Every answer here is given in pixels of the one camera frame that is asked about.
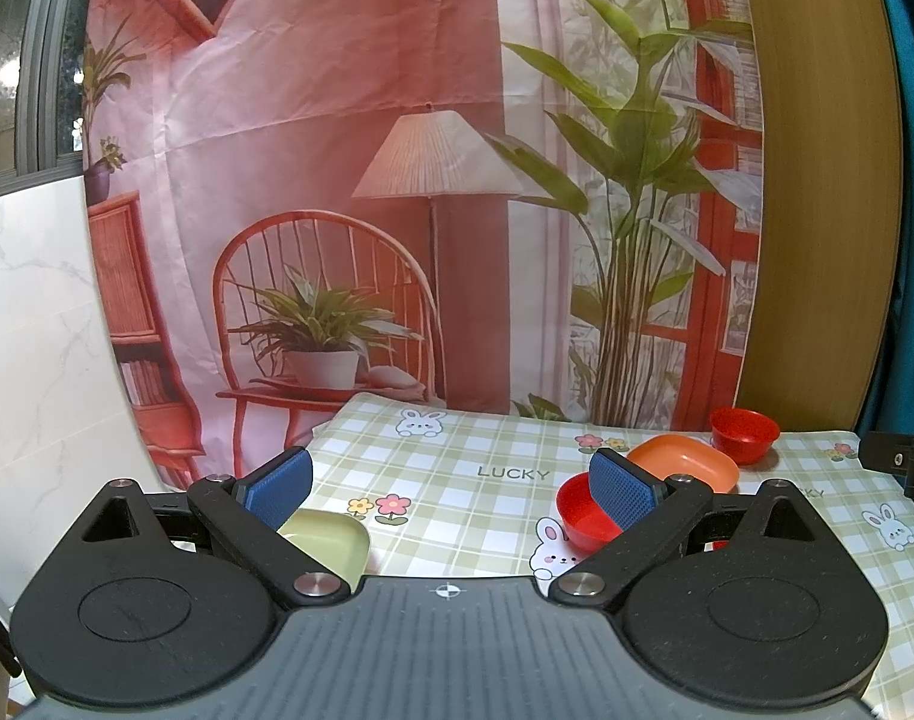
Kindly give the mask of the wooden headboard panel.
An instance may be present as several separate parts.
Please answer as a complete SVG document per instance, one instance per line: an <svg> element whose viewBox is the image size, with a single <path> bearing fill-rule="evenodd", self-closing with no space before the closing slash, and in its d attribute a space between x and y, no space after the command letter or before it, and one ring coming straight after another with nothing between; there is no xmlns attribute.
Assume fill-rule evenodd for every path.
<svg viewBox="0 0 914 720"><path fill-rule="evenodd" d="M900 243L901 94L883 0L750 0L765 108L759 284L740 405L850 429Z"/></svg>

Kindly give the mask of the green plaid tablecloth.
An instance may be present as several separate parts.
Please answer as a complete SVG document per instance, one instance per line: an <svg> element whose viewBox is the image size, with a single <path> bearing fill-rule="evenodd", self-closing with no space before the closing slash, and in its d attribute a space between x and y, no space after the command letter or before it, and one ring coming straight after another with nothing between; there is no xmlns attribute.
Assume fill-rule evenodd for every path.
<svg viewBox="0 0 914 720"><path fill-rule="evenodd" d="M631 450L646 431L446 411L413 413L361 395L316 427L313 509L368 528L368 571L445 577L533 574L543 538L563 529L556 493L597 449ZM873 717L914 718L914 504L885 473L866 472L841 431L787 433L738 488L787 476L826 517L882 594L889 642L865 697Z"/></svg>

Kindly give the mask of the orange square plate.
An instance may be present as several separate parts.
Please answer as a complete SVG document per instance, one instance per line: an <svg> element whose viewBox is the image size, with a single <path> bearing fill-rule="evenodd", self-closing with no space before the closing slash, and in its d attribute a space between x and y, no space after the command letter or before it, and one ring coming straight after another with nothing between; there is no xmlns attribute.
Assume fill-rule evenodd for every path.
<svg viewBox="0 0 914 720"><path fill-rule="evenodd" d="M703 440L685 434L662 434L629 450L629 460L659 479L690 475L714 493L731 493L740 472L735 461Z"/></svg>

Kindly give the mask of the white marble panel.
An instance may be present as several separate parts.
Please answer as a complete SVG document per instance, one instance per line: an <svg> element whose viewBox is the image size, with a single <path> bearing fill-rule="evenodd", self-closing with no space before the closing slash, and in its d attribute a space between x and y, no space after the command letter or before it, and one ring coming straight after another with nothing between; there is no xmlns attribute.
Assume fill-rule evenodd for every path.
<svg viewBox="0 0 914 720"><path fill-rule="evenodd" d="M0 613L107 481L161 481L119 380L83 184L0 197Z"/></svg>

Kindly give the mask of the red bowl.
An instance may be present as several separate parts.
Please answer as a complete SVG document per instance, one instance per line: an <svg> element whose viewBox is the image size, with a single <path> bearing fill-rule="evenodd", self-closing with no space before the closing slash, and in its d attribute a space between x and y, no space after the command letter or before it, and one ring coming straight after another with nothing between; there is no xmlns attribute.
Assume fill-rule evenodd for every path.
<svg viewBox="0 0 914 720"><path fill-rule="evenodd" d="M621 535L621 528L590 496L589 473L571 476L556 493L556 509L574 548L595 553Z"/></svg>

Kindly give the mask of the dark window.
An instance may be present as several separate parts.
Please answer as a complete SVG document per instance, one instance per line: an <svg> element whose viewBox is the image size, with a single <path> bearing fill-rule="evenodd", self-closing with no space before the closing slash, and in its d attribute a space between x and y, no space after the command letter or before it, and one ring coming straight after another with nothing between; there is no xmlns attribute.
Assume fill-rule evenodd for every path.
<svg viewBox="0 0 914 720"><path fill-rule="evenodd" d="M0 0L0 182L83 156L89 0Z"/></svg>

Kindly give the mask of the red bowl far corner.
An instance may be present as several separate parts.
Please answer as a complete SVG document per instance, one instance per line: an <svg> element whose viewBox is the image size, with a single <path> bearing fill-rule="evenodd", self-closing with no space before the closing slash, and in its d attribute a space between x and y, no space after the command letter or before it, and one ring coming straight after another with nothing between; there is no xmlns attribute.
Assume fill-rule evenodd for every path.
<svg viewBox="0 0 914 720"><path fill-rule="evenodd" d="M736 465L763 460L781 436L781 427L774 419L745 408L719 408L709 418L709 426L714 447Z"/></svg>

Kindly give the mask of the printed room backdrop cloth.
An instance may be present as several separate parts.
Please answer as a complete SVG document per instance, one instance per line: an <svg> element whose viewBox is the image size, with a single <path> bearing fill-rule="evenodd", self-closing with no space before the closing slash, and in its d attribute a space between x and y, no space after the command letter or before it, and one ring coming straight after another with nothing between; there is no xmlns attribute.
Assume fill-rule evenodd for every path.
<svg viewBox="0 0 914 720"><path fill-rule="evenodd" d="M748 0L89 0L117 369L166 483L358 394L699 429L763 221Z"/></svg>

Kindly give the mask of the green square plate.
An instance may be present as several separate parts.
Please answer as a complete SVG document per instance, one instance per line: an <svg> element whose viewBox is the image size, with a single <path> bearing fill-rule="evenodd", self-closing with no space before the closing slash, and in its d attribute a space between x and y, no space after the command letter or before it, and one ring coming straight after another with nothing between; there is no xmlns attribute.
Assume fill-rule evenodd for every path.
<svg viewBox="0 0 914 720"><path fill-rule="evenodd" d="M363 523L345 514L297 509L278 533L358 590L368 566L371 538Z"/></svg>

